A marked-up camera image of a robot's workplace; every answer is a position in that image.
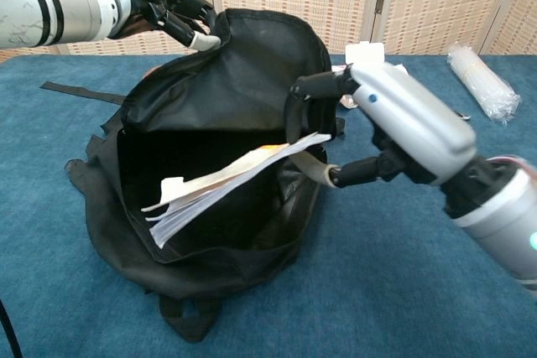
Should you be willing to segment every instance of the papers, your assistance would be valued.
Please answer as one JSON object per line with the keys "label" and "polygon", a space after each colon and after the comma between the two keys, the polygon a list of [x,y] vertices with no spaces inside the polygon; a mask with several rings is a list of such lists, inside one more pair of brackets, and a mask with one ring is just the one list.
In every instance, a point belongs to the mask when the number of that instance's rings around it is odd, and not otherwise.
{"label": "papers", "polygon": [[158,221],[149,230],[155,243],[162,249],[173,235],[199,214],[241,184],[252,179],[270,164],[304,151],[314,144],[327,142],[330,138],[330,134],[312,133],[295,144],[285,143],[257,148],[213,174],[187,182],[184,182],[181,177],[163,179],[160,184],[162,193],[160,202],[142,209],[147,213],[168,205],[168,209],[163,214],[146,218],[146,221]]}

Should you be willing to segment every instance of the door hinge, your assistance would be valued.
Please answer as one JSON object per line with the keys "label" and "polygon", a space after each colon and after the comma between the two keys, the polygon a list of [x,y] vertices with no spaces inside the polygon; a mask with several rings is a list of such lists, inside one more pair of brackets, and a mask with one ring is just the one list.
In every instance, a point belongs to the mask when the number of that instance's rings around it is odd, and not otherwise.
{"label": "door hinge", "polygon": [[384,6],[384,0],[377,0],[377,3],[375,4],[375,13],[382,14],[383,6]]}

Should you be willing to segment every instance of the white tag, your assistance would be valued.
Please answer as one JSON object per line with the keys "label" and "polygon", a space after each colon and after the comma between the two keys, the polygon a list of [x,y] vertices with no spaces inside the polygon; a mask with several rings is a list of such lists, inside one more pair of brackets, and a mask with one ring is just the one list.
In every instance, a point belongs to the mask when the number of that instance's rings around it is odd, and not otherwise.
{"label": "white tag", "polygon": [[382,42],[362,41],[345,47],[346,64],[381,64],[384,63],[384,44]]}

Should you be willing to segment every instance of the blue table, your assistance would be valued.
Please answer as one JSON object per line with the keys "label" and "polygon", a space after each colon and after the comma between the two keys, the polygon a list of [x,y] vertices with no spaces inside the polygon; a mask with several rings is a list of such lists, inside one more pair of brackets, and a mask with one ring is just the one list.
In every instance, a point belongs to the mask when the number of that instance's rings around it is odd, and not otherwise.
{"label": "blue table", "polygon": [[[228,299],[202,343],[181,340],[156,296],[96,254],[83,196],[63,170],[85,157],[117,106],[39,89],[51,80],[125,94],[170,58],[40,55],[0,65],[0,298],[25,356],[537,356],[534,300],[454,227],[437,189],[404,176],[325,189],[298,262]],[[537,57],[484,59],[523,99],[506,127],[484,116],[444,56],[388,58],[472,116],[481,154],[537,163]],[[374,155],[367,119],[340,115],[347,134],[330,144],[331,161]]]}

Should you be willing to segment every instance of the robotic arm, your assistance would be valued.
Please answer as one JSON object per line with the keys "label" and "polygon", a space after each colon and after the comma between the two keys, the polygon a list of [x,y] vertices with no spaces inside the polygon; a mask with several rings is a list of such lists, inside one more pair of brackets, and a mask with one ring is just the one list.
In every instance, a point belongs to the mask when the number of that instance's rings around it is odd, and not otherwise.
{"label": "robotic arm", "polygon": [[332,187],[391,180],[399,173],[438,186],[445,212],[537,297],[537,175],[523,160],[477,154],[476,135],[416,79],[385,63],[300,77],[285,106],[290,143],[300,136],[303,100],[352,95],[373,123],[381,153],[343,167],[294,156],[312,179]]}
{"label": "robotic arm", "polygon": [[196,50],[220,45],[195,20],[216,13],[205,0],[3,0],[0,49],[120,39],[163,30]]}
{"label": "robotic arm", "polygon": [[[220,39],[195,20],[211,24],[205,0],[3,0],[0,49],[120,39],[160,29],[200,51]],[[301,134],[308,98],[352,95],[374,127],[377,157],[343,167],[308,153],[292,157],[312,179],[331,187],[363,184],[397,174],[438,186],[446,213],[499,264],[537,296],[537,175],[524,162],[486,160],[474,131],[417,80],[390,64],[301,77],[285,106],[288,141]]]}

